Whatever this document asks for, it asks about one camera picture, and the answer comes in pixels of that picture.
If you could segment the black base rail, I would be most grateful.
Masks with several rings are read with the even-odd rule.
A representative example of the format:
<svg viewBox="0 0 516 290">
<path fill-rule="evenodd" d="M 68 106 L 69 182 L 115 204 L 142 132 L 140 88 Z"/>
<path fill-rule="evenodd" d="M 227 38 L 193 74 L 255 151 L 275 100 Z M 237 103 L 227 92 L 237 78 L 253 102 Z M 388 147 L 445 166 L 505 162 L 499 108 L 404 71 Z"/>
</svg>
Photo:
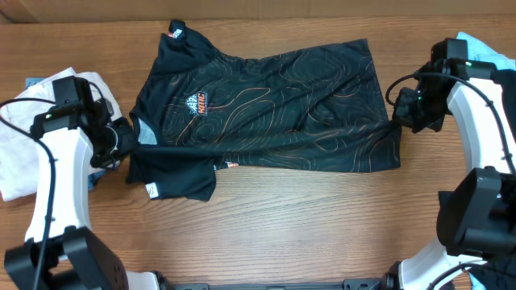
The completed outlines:
<svg viewBox="0 0 516 290">
<path fill-rule="evenodd" d="M 400 290 L 394 274 L 381 278 L 345 279 L 330 283 L 287 283 L 287 284 L 225 284 L 207 283 L 173 284 L 160 272 L 154 271 L 161 290 Z"/>
</svg>

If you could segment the plain black garment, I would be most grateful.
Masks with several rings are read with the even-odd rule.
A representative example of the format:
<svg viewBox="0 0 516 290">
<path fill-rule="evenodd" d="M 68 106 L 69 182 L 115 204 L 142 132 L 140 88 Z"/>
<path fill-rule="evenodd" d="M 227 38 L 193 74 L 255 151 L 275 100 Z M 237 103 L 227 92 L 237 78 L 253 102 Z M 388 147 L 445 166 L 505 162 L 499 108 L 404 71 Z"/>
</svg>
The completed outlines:
<svg viewBox="0 0 516 290">
<path fill-rule="evenodd" d="M 439 194 L 437 237 L 457 264 L 487 289 L 515 287 L 515 72 L 497 71 L 460 87 L 450 101 L 468 175 Z"/>
</svg>

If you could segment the folded blue jeans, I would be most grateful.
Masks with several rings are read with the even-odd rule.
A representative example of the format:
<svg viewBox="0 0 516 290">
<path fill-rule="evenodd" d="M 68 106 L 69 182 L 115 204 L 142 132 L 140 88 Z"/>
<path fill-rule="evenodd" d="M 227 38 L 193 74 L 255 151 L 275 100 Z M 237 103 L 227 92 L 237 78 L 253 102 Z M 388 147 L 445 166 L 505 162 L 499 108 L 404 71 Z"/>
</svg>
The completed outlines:
<svg viewBox="0 0 516 290">
<path fill-rule="evenodd" d="M 30 89 L 32 86 L 38 85 L 44 79 L 42 77 L 28 77 L 25 82 L 26 89 Z M 98 181 L 106 174 L 106 169 L 94 169 L 88 175 L 88 190 L 91 190 Z"/>
</svg>

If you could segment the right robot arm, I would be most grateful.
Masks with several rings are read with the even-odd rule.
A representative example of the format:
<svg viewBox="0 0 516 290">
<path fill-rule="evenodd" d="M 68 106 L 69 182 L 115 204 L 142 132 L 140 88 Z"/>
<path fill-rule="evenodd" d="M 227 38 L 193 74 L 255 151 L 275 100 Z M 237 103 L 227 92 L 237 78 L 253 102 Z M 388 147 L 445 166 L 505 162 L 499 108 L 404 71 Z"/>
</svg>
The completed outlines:
<svg viewBox="0 0 516 290">
<path fill-rule="evenodd" d="M 395 263 L 381 289 L 440 289 L 461 272 L 515 253 L 515 72 L 468 57 L 468 44 L 447 38 L 401 89 L 392 119 L 418 133 L 456 120 L 466 176 L 439 192 L 437 236 Z"/>
</svg>

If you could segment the folded beige pants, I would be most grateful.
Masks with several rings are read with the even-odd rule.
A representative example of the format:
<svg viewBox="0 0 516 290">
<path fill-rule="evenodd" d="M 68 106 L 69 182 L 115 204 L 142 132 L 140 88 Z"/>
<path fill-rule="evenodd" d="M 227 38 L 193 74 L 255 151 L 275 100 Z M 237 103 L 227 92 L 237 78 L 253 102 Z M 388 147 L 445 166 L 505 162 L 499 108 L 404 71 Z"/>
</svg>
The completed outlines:
<svg viewBox="0 0 516 290">
<path fill-rule="evenodd" d="M 119 104 L 106 82 L 97 72 L 77 73 L 67 68 L 51 77 L 44 78 L 38 85 L 25 89 L 19 98 L 27 97 L 28 101 L 16 102 L 1 108 L 1 116 L 9 123 L 24 131 L 29 131 L 34 117 L 47 111 L 51 106 L 41 100 L 53 101 L 52 82 L 63 77 L 75 76 L 85 78 L 97 85 L 92 89 L 94 100 L 101 97 L 108 99 L 113 108 L 114 121 L 122 116 Z M 21 135 L 5 124 L 1 125 L 1 196 L 4 201 L 12 201 L 19 197 L 31 195 L 37 191 L 39 177 L 39 159 L 37 144 L 29 137 Z"/>
</svg>

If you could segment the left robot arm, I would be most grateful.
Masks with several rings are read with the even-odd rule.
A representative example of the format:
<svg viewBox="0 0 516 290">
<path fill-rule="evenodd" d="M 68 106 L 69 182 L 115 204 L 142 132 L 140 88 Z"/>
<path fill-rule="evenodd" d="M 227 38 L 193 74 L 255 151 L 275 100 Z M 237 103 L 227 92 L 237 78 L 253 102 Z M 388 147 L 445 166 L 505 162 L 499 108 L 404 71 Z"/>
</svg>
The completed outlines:
<svg viewBox="0 0 516 290">
<path fill-rule="evenodd" d="M 104 97 L 94 100 L 96 87 L 75 76 L 53 81 L 50 109 L 36 115 L 25 134 L 39 146 L 35 209 L 25 243 L 4 258 L 19 289 L 170 287 L 158 271 L 126 270 L 91 230 L 89 168 L 114 168 L 137 146 L 129 122 L 115 118 Z"/>
</svg>

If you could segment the black orange patterned t-shirt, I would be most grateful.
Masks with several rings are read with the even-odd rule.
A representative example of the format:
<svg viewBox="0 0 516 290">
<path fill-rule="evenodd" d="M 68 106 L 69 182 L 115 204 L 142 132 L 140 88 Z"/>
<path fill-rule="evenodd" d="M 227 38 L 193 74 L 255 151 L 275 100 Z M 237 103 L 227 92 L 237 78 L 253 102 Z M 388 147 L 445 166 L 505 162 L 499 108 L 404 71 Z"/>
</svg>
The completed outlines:
<svg viewBox="0 0 516 290">
<path fill-rule="evenodd" d="M 244 59 L 173 20 L 130 113 L 127 181 L 153 199 L 208 201 L 238 166 L 370 173 L 399 168 L 366 39 Z"/>
</svg>

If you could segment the light blue garment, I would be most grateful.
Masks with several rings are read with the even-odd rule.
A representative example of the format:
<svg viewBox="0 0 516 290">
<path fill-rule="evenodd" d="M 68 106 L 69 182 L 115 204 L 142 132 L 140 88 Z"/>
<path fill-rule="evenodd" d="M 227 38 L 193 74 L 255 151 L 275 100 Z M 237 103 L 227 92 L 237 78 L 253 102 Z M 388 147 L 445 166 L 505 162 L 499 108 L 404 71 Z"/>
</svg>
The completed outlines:
<svg viewBox="0 0 516 290">
<path fill-rule="evenodd" d="M 467 42 L 468 58 L 470 60 L 493 63 L 498 70 L 515 70 L 514 59 L 496 52 L 481 40 L 462 31 L 457 34 L 456 38 Z"/>
</svg>

